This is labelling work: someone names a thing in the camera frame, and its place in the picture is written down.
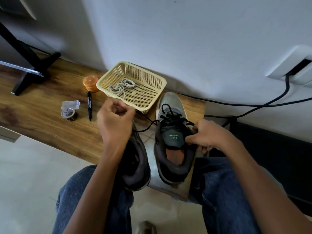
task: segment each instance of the orange lid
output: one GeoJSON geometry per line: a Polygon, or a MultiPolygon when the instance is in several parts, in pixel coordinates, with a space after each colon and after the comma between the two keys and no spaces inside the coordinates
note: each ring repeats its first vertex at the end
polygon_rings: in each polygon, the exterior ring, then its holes
{"type": "Polygon", "coordinates": [[[87,75],[85,78],[83,78],[82,83],[84,86],[92,86],[95,85],[96,82],[99,80],[95,75],[87,75]]]}

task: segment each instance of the forearm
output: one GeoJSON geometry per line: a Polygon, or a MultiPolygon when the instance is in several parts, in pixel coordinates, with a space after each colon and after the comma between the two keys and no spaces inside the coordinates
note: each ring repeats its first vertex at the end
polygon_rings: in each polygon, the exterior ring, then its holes
{"type": "Polygon", "coordinates": [[[224,153],[249,201],[263,233],[311,233],[311,223],[288,199],[279,185],[235,139],[224,153]]]}
{"type": "Polygon", "coordinates": [[[102,155],[64,234],[103,233],[116,171],[121,156],[113,150],[102,155]]]}

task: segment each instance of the floor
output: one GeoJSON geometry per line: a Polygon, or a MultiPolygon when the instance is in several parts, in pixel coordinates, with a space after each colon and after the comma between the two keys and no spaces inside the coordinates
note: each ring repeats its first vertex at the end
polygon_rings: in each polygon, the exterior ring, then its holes
{"type": "MultiPolygon", "coordinates": [[[[25,136],[15,143],[0,139],[0,233],[50,234],[58,191],[88,165],[25,136]]],[[[154,223],[159,234],[207,233],[200,205],[175,201],[149,187],[134,192],[134,197],[134,233],[143,220],[154,223]]]]}

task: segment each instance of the black shoelace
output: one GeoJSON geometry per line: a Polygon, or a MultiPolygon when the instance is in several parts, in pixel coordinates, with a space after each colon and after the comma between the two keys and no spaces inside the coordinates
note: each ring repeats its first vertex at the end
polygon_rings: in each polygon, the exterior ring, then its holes
{"type": "MultiPolygon", "coordinates": [[[[166,126],[172,126],[172,125],[177,125],[177,124],[181,124],[181,123],[185,123],[185,125],[191,125],[193,126],[194,123],[191,122],[191,121],[188,121],[185,117],[181,117],[182,114],[178,114],[178,113],[174,113],[172,110],[171,110],[171,107],[169,104],[163,104],[161,106],[161,110],[163,112],[163,114],[165,114],[165,111],[163,109],[163,106],[166,105],[169,107],[169,110],[170,110],[170,114],[167,113],[166,116],[164,115],[160,115],[160,118],[163,119],[163,121],[165,122],[166,126]]],[[[144,130],[133,130],[134,132],[144,132],[144,131],[147,131],[153,124],[154,125],[157,125],[157,123],[159,122],[159,120],[154,120],[152,121],[150,118],[148,118],[145,114],[141,113],[140,111],[137,110],[137,112],[140,114],[140,115],[143,115],[144,117],[146,117],[150,122],[151,124],[144,130]]]]}

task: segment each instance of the person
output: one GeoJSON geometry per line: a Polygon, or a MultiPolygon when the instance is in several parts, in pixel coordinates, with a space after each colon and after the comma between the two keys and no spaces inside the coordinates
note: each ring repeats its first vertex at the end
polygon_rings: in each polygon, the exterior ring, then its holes
{"type": "MultiPolygon", "coordinates": [[[[60,190],[53,234],[132,233],[133,195],[119,185],[117,170],[134,115],[134,108],[113,98],[99,110],[102,156],[60,190]]],[[[232,133],[204,119],[193,129],[198,132],[185,138],[188,144],[226,155],[196,158],[194,165],[189,199],[202,205],[209,234],[312,233],[308,219],[232,133]]]]}

